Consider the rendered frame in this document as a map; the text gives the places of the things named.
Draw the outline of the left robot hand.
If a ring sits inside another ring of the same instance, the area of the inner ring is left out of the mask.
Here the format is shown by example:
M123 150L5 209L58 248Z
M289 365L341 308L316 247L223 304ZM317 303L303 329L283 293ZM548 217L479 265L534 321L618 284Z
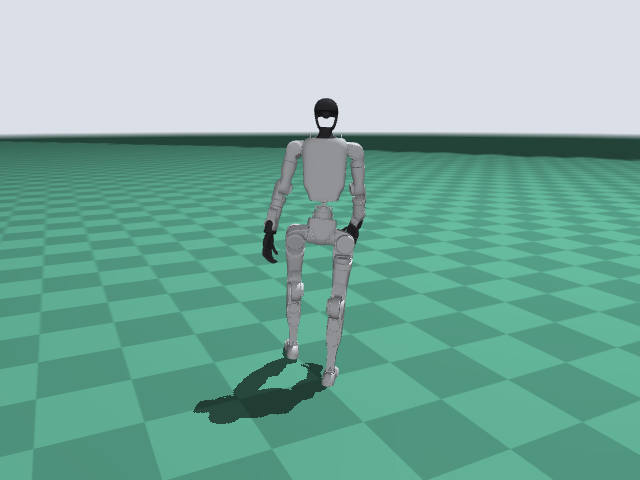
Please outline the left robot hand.
M277 250L275 249L275 246L273 244L274 242L274 237L273 234L276 234L276 230L272 231L272 226L273 223L271 220L266 221L265 223L265 229L264 232L266 233L263 239L263 257L271 263L275 263L278 262L277 260L274 260L273 256L272 256L272 250L273 252L278 255Z

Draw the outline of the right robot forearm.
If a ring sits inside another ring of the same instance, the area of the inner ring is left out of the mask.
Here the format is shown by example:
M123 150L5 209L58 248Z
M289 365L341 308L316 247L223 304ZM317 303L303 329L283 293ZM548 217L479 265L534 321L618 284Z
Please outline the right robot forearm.
M365 184L364 184L364 188L365 188ZM352 203L353 203L353 212L352 212L352 218L350 220L350 223L352 223L355 227L357 227L358 223L361 220L363 221L363 218L366 216L366 213L365 213L366 188L365 188L364 195L353 196Z

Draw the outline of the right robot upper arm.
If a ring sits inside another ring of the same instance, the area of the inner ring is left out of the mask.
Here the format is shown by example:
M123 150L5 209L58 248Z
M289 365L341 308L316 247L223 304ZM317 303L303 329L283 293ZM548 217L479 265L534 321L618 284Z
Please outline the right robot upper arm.
M363 148L354 142L346 142L346 144L348 157L353 159L350 162L353 178L353 182L349 184L350 194L353 196L364 195L365 161Z

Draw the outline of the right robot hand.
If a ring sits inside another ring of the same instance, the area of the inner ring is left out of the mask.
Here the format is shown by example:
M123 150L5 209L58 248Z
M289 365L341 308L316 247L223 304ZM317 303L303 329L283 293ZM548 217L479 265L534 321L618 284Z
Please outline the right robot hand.
M347 230L346 232L348 232L348 233L350 233L352 235L355 244L356 244L357 238L359 236L359 230L358 229L361 228L362 222L363 221L361 220L358 223L357 227L355 227L352 223L349 223L349 225L347 227L342 229L343 231Z

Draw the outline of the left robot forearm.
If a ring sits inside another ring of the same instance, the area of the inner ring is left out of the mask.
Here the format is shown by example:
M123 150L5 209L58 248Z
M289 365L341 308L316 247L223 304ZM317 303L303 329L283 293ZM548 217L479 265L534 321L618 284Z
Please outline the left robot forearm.
M283 208L284 203L286 202L286 197L284 197L284 195L278 193L279 187L280 187L280 182L281 182L281 180L278 179L277 182L275 183L273 195L272 195L272 198L271 198L272 201L271 201L268 213L267 213L267 219L264 222L264 227L265 227L266 221L268 221L268 220L272 221L272 223L273 223L272 231L277 230L277 228L279 226L278 222L279 222L279 219L280 219L280 216L281 216L281 213L282 213L282 208Z

